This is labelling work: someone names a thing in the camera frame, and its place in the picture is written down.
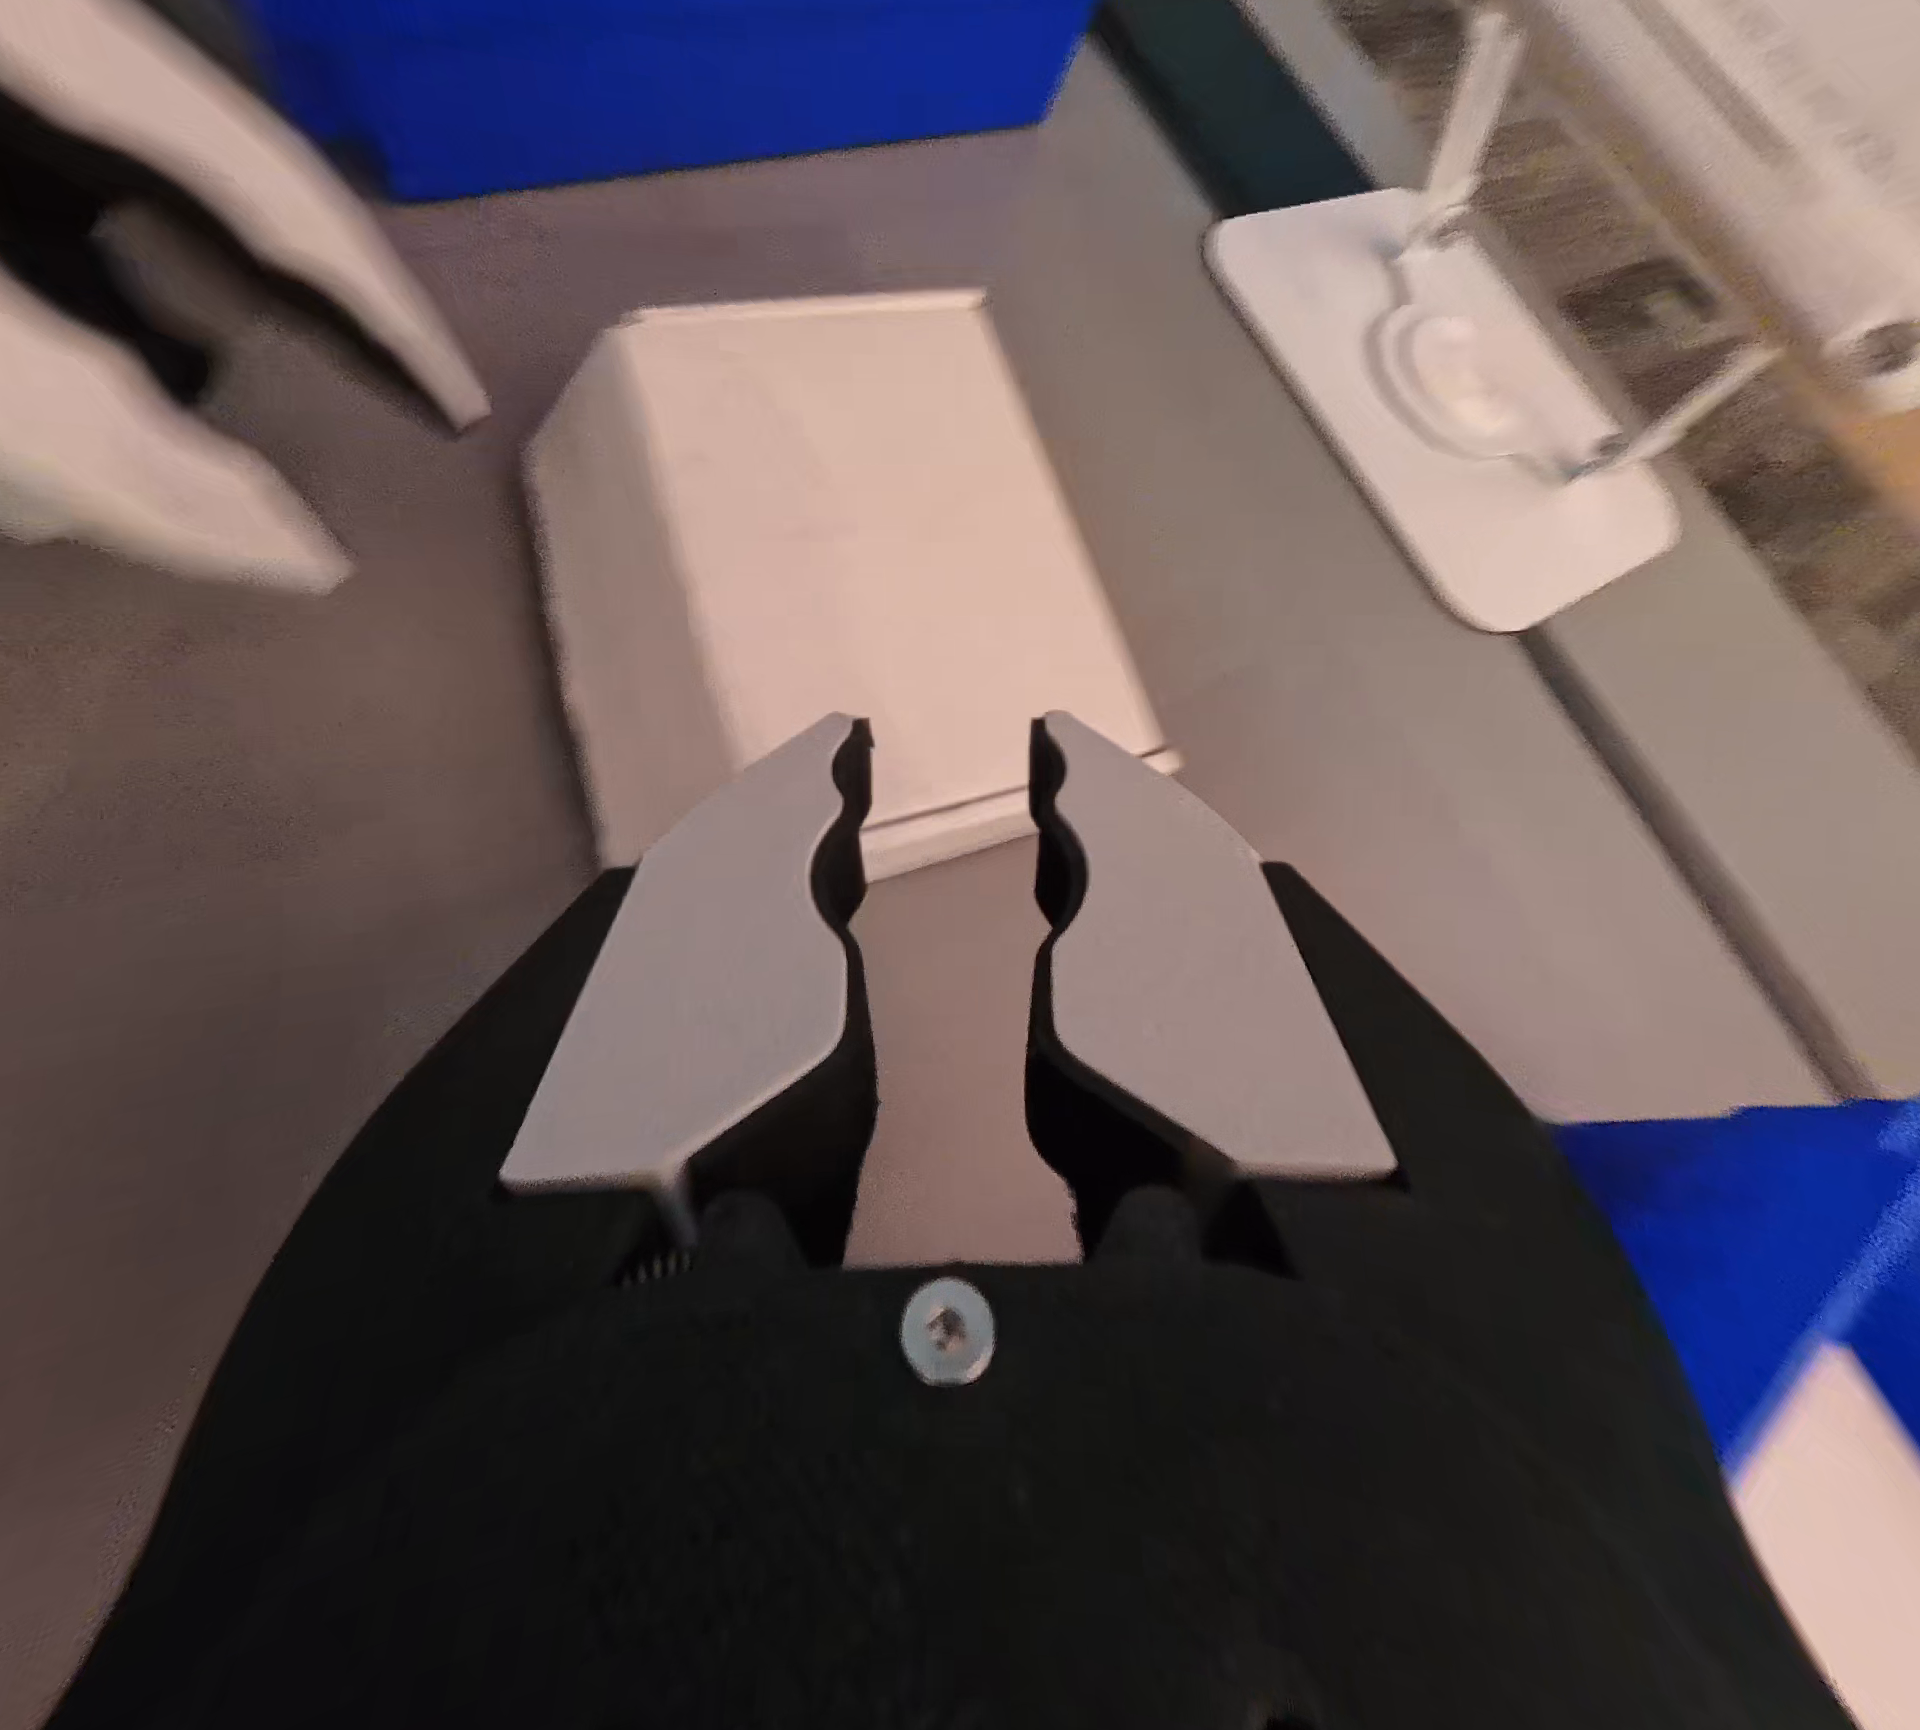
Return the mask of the dark flat pad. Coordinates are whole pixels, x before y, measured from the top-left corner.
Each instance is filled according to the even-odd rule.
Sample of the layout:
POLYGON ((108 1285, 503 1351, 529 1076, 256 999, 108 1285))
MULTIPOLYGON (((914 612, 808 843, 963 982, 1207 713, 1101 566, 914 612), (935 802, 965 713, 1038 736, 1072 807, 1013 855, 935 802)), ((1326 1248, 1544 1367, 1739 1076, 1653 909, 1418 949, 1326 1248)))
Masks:
POLYGON ((1375 190, 1242 0, 1101 0, 1093 44, 1220 219, 1375 190))

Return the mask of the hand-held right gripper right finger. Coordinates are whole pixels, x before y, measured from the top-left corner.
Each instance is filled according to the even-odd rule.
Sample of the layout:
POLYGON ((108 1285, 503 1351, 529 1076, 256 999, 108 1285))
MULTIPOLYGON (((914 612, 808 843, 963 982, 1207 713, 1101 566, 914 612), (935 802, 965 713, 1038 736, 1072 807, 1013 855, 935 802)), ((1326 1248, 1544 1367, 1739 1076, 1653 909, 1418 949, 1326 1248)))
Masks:
POLYGON ((1256 1182, 1384 1182, 1396 1154, 1251 843, 1089 720, 1030 727, 1041 944, 1023 1130, 1082 1256, 1133 1192, 1207 1233, 1256 1182))

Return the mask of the printed instruction sheet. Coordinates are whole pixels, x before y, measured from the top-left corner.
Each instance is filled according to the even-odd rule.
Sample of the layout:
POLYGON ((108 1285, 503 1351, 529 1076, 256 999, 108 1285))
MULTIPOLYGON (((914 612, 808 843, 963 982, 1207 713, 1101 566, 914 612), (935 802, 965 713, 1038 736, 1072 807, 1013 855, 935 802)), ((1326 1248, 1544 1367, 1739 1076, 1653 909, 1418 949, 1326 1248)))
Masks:
POLYGON ((1920 0, 1532 0, 1873 413, 1916 408, 1920 0))

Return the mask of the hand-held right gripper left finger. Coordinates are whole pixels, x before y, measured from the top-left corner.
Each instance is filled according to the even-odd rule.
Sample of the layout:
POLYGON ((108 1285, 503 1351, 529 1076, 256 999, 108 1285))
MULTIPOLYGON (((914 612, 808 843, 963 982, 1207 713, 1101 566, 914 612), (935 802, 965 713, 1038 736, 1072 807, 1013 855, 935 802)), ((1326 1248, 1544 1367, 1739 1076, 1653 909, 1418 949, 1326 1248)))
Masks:
POLYGON ((845 1264, 879 1127, 853 916, 872 730, 827 713, 642 854, 509 1138, 506 1193, 618 1192, 692 1248, 726 1193, 845 1264))

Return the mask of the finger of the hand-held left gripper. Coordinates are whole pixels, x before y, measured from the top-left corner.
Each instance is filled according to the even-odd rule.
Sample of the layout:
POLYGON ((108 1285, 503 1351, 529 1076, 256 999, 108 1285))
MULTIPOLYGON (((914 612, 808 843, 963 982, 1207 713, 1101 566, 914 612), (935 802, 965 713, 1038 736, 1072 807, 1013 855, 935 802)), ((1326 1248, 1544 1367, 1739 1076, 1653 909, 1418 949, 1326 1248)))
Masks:
POLYGON ((5 98, 208 207, 252 263, 321 291, 466 430, 490 395, 381 219, 248 85, 142 0, 0 0, 5 98))
POLYGON ((347 548, 266 459, 13 273, 0 280, 0 526, 208 584, 323 595, 350 577, 347 548))

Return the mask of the white stand base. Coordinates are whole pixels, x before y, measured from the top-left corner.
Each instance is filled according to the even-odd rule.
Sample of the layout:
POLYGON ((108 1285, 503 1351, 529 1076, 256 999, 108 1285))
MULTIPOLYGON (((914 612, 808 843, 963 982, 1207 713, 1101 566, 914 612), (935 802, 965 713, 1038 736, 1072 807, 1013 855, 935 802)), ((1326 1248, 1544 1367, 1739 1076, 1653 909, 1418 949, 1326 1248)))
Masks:
POLYGON ((1476 219, 1524 29, 1466 23, 1418 190, 1247 211, 1207 267, 1267 364, 1466 630, 1527 634, 1662 556, 1681 509, 1476 219))

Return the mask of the white cardboard box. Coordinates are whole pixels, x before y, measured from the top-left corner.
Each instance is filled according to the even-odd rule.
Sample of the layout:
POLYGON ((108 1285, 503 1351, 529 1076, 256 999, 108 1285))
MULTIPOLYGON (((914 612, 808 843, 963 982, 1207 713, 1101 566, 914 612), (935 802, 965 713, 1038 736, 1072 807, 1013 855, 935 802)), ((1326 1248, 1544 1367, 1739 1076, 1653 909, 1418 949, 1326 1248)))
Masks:
POLYGON ((1049 710, 1181 767, 983 291, 638 310, 524 493, 603 868, 827 713, 872 881, 1023 837, 1049 710))
POLYGON ((1920 1455, 1859 1360, 1822 1345, 1728 1479, 1744 1533, 1865 1730, 1920 1727, 1920 1455))

